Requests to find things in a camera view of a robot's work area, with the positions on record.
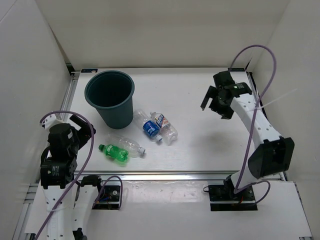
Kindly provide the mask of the green plastic bottle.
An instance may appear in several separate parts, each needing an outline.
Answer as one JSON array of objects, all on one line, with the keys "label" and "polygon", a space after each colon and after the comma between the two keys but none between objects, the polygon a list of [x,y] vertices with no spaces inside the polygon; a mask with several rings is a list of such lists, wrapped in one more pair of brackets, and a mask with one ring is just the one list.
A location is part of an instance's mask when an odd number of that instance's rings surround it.
[{"label": "green plastic bottle", "polygon": [[127,150],[113,144],[100,144],[98,149],[104,155],[105,159],[112,161],[121,167],[127,165],[129,159],[129,152]]}]

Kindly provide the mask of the clear plastic bottle white cap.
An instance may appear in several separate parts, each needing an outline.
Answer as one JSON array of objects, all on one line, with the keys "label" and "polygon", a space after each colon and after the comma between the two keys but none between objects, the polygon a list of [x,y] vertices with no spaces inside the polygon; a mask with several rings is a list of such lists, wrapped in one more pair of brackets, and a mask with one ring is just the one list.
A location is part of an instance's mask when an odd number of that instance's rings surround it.
[{"label": "clear plastic bottle white cap", "polygon": [[114,133],[107,135],[107,142],[121,149],[125,149],[131,158],[140,158],[146,153],[146,149],[141,147],[136,141]]}]

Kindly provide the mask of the orange label clear bottle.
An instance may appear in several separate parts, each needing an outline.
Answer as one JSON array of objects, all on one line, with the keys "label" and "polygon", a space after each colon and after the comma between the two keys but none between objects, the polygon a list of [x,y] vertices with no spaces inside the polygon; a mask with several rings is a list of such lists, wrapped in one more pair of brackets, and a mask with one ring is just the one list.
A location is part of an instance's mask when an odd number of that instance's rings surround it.
[{"label": "orange label clear bottle", "polygon": [[151,120],[159,127],[160,134],[168,146],[178,139],[178,131],[162,113],[151,111],[150,117]]}]

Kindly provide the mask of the blue label plastic bottle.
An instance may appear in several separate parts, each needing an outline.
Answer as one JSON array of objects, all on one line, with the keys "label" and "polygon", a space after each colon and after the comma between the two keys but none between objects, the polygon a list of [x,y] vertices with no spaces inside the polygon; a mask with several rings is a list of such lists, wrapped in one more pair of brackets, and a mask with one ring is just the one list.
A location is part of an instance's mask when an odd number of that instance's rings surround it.
[{"label": "blue label plastic bottle", "polygon": [[137,109],[134,111],[133,120],[137,127],[141,129],[149,139],[156,143],[160,143],[163,140],[160,134],[160,128],[142,109]]}]

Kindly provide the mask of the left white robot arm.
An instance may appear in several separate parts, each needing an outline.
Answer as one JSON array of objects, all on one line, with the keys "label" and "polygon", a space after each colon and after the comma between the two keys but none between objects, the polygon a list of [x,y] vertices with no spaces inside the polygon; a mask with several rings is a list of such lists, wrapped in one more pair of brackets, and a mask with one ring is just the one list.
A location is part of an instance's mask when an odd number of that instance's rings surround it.
[{"label": "left white robot arm", "polygon": [[76,129],[56,116],[46,114],[40,125],[48,131],[48,146],[40,157],[40,185],[45,197],[47,217],[43,230],[48,240],[86,240],[87,224],[94,201],[105,194],[99,175],[81,177],[76,173],[79,150],[94,143],[96,130],[82,115],[68,111]]}]

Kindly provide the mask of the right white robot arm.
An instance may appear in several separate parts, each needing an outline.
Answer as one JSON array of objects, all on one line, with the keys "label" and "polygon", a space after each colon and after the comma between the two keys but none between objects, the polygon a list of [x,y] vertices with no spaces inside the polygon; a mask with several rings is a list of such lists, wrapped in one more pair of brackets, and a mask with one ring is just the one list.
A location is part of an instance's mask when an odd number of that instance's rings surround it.
[{"label": "right white robot arm", "polygon": [[229,71],[215,74],[213,80],[215,85],[208,88],[200,107],[209,107],[226,120],[237,114],[249,132],[248,143],[254,145],[254,152],[245,154],[246,160],[241,170],[229,175],[223,182],[226,197],[236,200],[244,190],[262,178],[287,171],[295,143],[292,138],[283,137],[257,109],[247,83],[235,82]]}]

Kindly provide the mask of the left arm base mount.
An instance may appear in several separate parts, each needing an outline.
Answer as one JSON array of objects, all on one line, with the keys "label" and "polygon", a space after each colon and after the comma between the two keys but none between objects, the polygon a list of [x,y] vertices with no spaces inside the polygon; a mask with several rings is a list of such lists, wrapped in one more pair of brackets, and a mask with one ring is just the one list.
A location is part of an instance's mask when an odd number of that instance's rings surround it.
[{"label": "left arm base mount", "polygon": [[123,201],[123,181],[117,175],[104,181],[97,199],[92,205],[93,210],[120,210]]}]

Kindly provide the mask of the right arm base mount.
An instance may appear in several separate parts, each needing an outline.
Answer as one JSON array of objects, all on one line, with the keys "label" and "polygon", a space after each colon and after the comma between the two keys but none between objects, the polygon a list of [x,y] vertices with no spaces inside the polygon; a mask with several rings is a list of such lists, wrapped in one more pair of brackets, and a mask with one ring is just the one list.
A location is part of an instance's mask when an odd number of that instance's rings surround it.
[{"label": "right arm base mount", "polygon": [[209,194],[211,212],[258,210],[252,186],[236,195],[230,195],[223,185],[208,185],[203,191]]}]

